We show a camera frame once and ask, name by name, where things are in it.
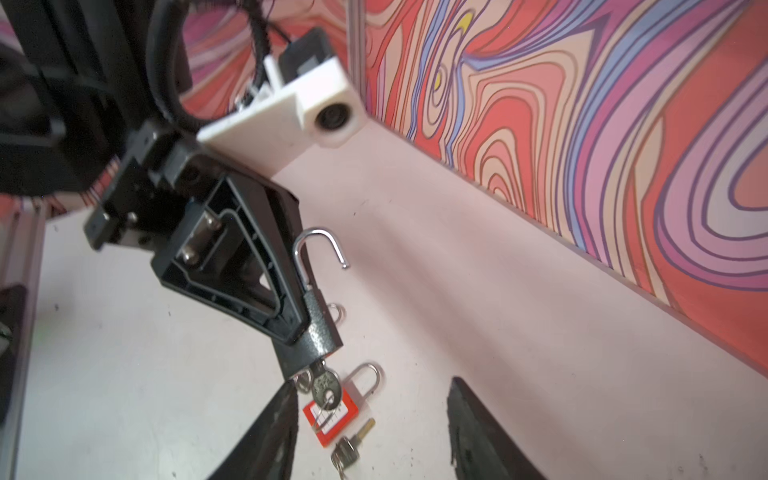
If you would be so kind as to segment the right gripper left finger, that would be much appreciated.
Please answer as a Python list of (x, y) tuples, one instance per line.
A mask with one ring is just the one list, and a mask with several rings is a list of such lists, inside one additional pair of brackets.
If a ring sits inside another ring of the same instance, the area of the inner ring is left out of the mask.
[(290, 479), (298, 427), (298, 392), (287, 380), (209, 479)]

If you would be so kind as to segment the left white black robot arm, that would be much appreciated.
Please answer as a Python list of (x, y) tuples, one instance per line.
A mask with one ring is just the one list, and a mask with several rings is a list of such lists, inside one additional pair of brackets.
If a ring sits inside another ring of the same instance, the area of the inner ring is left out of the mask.
[(193, 1), (6, 1), (1, 190), (84, 193), (119, 168), (84, 231), (152, 253), (161, 284), (290, 345), (309, 325), (297, 198), (197, 139), (181, 103)]

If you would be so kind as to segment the small black padlock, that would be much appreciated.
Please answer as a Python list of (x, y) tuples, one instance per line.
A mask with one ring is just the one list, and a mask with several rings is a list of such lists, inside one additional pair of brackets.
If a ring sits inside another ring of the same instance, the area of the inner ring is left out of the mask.
[(308, 314), (308, 326), (289, 345), (274, 344), (277, 361), (285, 380), (293, 379), (301, 372), (321, 365), (323, 361), (343, 346), (336, 323), (331, 317), (327, 302), (311, 272), (305, 244), (312, 236), (325, 238), (331, 245), (341, 268), (350, 267), (336, 235), (329, 229), (313, 227), (301, 232), (292, 247), (294, 267), (300, 280), (302, 302)]

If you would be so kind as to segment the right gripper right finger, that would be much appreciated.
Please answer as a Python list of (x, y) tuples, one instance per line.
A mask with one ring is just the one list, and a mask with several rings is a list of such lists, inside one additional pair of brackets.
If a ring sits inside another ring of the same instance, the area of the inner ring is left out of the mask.
[(460, 377), (451, 379), (447, 417), (457, 479), (545, 479)]

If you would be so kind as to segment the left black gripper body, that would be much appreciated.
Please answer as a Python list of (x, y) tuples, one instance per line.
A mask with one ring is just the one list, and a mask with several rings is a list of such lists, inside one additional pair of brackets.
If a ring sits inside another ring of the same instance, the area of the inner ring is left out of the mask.
[(130, 246), (154, 255), (168, 242), (188, 203), (206, 196), (228, 173), (251, 171), (159, 118), (129, 138), (118, 172), (84, 231), (90, 246)]

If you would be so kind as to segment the silver key of black padlock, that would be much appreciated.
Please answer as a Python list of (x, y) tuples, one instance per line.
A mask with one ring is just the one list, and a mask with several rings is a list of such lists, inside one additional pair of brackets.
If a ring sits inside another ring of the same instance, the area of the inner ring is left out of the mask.
[(326, 366), (324, 360), (311, 364), (295, 377), (297, 390), (311, 395), (312, 399), (324, 411), (338, 407), (343, 398), (342, 382), (339, 375)]

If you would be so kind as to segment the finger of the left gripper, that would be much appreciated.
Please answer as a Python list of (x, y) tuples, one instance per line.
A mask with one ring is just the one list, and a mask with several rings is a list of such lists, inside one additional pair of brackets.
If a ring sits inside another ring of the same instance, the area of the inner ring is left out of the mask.
[(292, 344), (309, 324), (292, 255), (301, 229), (291, 192), (228, 173), (188, 203), (151, 267), (164, 287)]

